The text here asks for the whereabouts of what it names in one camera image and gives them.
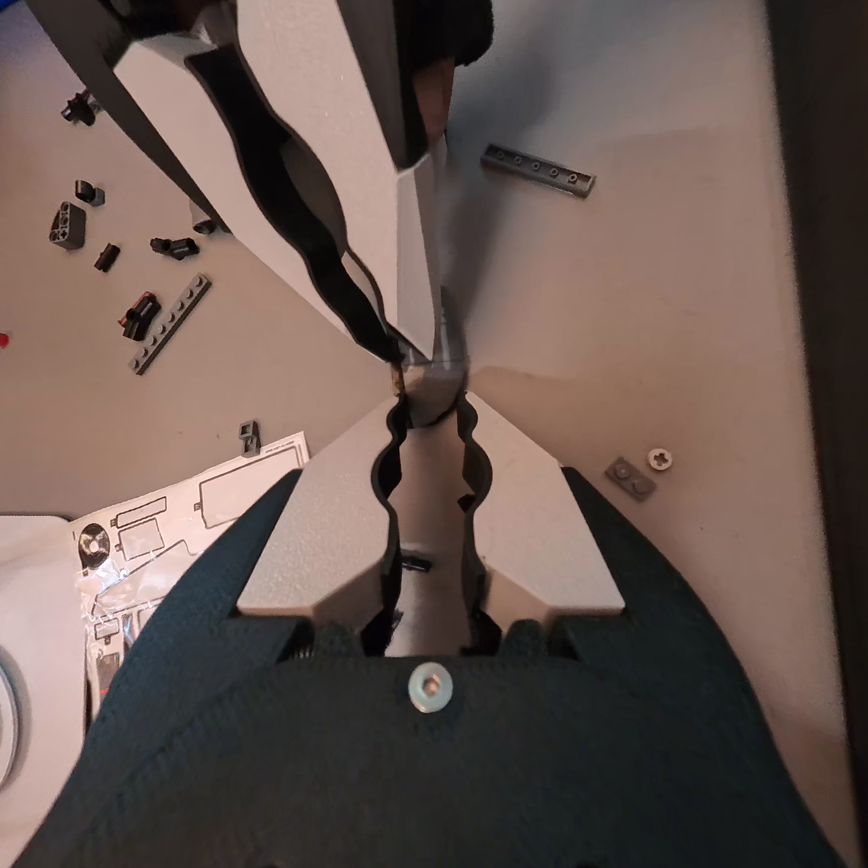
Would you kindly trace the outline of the small grey two-stud plate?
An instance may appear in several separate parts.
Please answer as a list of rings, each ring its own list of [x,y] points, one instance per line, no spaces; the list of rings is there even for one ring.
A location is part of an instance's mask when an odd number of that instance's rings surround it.
[[[645,502],[657,490],[656,482],[652,478],[621,457],[616,458],[604,473],[622,491],[639,503]]]

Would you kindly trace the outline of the black connector with grey band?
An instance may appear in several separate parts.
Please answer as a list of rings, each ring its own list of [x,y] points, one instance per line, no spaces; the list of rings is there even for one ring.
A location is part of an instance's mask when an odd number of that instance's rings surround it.
[[[73,125],[92,127],[96,117],[103,111],[88,89],[77,92],[61,110],[61,117]]]

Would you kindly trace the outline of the grey grooved lego plate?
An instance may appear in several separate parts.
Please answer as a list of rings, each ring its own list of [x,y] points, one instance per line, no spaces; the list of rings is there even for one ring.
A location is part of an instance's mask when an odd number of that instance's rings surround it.
[[[590,196],[597,180],[596,175],[588,175],[555,161],[495,143],[489,143],[483,149],[480,164],[580,200]]]

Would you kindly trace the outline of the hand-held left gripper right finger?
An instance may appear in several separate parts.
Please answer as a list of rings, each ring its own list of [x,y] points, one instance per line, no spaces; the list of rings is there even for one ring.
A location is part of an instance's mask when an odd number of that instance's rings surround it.
[[[470,652],[494,654],[532,621],[549,635],[564,617],[616,616],[625,602],[564,468],[473,392],[457,404],[463,513],[462,598]]]

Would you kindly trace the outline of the black plate lego assembly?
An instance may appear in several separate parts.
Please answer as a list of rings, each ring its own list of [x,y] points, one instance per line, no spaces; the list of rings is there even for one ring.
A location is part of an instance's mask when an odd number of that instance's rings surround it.
[[[408,425],[436,425],[455,409],[470,369],[461,312],[448,287],[441,288],[432,357],[424,357],[402,336],[396,335],[396,342],[402,358],[392,366],[392,388],[396,396],[406,397]]]

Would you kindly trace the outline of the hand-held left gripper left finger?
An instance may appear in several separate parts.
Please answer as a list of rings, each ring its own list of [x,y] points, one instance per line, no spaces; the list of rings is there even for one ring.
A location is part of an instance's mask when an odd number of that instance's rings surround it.
[[[311,458],[241,593],[249,615],[336,623],[368,656],[392,640],[402,583],[396,512],[406,396],[377,406]]]

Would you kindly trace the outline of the white book stand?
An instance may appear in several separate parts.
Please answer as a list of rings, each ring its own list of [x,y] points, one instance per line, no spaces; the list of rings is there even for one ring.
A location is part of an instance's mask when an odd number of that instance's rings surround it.
[[[79,565],[64,519],[2,518],[2,802],[50,803],[81,754]]]

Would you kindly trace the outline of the long light grey lego plate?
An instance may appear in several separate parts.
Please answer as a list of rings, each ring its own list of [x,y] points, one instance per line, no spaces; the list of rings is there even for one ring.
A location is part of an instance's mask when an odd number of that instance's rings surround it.
[[[153,321],[141,349],[129,361],[128,367],[133,374],[143,376],[146,373],[211,286],[210,277],[202,273],[197,274],[190,280],[179,298]]]

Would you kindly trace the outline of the lego sticker sheet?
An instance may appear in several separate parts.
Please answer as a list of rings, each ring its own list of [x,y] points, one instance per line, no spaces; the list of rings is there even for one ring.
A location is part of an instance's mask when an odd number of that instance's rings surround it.
[[[195,561],[276,482],[309,460],[303,431],[72,523],[89,717],[129,649]]]

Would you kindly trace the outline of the dark grey thick lego liftarm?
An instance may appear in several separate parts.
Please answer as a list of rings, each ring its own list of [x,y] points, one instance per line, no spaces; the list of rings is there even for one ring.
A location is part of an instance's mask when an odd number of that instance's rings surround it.
[[[62,201],[49,229],[49,242],[66,251],[80,250],[86,238],[86,213],[71,201]]]

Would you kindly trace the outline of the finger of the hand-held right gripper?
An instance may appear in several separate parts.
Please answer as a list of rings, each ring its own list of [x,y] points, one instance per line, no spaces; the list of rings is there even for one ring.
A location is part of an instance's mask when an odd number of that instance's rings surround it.
[[[439,159],[407,138],[392,2],[238,2],[241,53],[264,97],[318,158],[349,250],[385,321],[439,349]]]
[[[230,233],[364,350],[399,363],[398,342],[344,264],[285,161],[287,126],[233,45],[165,35],[133,41],[114,72]]]

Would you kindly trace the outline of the black connector with brown axle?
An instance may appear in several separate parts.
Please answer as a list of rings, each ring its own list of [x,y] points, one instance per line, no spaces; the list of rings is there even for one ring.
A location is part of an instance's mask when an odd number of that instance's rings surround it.
[[[152,292],[144,292],[135,305],[126,311],[118,321],[123,336],[136,342],[144,341],[155,317],[161,311],[161,304]]]

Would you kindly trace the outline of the person's right hand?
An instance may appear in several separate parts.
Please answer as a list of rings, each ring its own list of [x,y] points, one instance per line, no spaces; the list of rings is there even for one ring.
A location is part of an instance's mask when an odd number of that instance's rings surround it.
[[[430,148],[433,148],[446,132],[454,75],[453,57],[434,61],[413,73],[413,87]]]

